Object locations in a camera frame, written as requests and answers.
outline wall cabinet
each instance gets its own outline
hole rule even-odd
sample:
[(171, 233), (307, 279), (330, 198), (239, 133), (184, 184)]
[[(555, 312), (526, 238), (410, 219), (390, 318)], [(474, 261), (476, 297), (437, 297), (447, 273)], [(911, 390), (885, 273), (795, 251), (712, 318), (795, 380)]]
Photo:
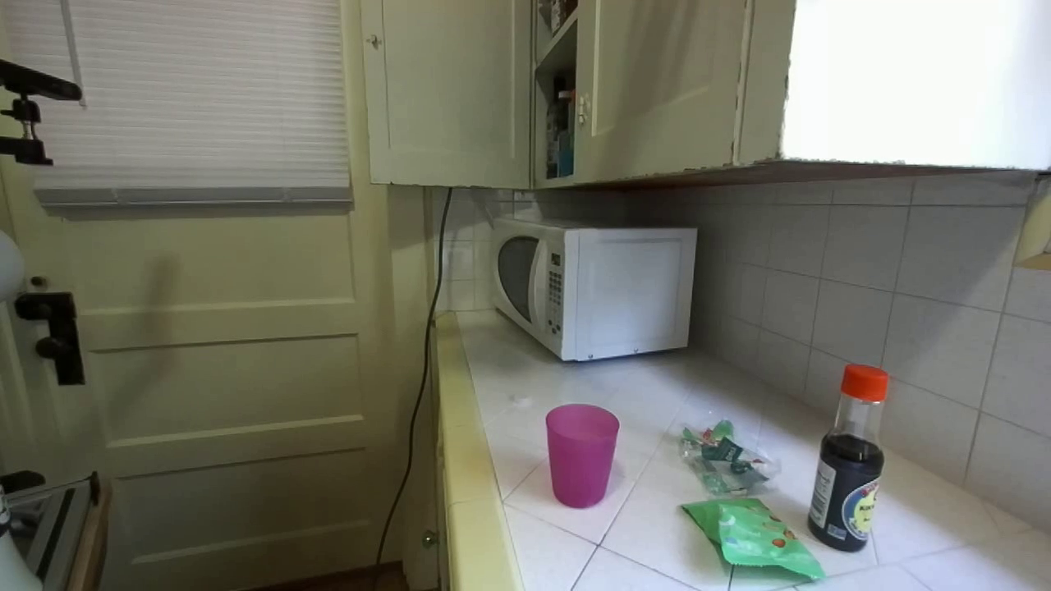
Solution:
[(559, 30), (533, 0), (368, 4), (390, 184), (1051, 167), (1044, 0), (577, 0)]
[(529, 4), (365, 0), (379, 184), (529, 187)]

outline microwave control panel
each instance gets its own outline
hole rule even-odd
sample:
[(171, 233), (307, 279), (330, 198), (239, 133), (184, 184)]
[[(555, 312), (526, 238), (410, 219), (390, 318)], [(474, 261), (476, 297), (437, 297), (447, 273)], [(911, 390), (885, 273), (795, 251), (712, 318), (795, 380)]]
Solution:
[(562, 303), (566, 303), (562, 251), (551, 251), (551, 267), (550, 267), (550, 333), (562, 333)]

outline tiled backsplash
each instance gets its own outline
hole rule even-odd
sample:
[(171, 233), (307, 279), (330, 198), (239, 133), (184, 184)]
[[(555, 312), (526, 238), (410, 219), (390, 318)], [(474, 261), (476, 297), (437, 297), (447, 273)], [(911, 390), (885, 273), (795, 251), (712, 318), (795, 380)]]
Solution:
[[(820, 415), (845, 362), (885, 363), (886, 447), (1051, 527), (1051, 273), (1013, 267), (1027, 198), (1031, 184), (857, 181), (541, 198), (541, 208), (699, 227), (699, 346)], [(470, 250), (479, 279), (483, 241)], [(486, 306), (486, 289), (463, 306)]]
[(503, 191), (453, 193), (440, 309), (488, 309), (488, 224), (507, 216), (534, 219), (534, 201), (529, 193)]

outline plastic cup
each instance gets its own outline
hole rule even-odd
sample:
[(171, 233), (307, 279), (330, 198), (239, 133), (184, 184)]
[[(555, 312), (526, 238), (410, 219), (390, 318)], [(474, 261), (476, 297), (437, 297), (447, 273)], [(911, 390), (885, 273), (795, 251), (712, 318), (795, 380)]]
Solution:
[(550, 411), (551, 491), (562, 506), (586, 507), (603, 500), (622, 421), (591, 403)]

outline green snack bag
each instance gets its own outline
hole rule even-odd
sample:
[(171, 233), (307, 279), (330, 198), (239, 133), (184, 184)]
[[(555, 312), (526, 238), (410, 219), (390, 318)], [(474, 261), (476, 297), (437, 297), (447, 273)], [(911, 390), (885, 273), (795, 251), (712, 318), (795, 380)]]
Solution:
[(724, 561), (728, 563), (780, 563), (810, 582), (825, 576), (817, 558), (760, 500), (712, 500), (683, 506), (683, 513), (724, 552)]

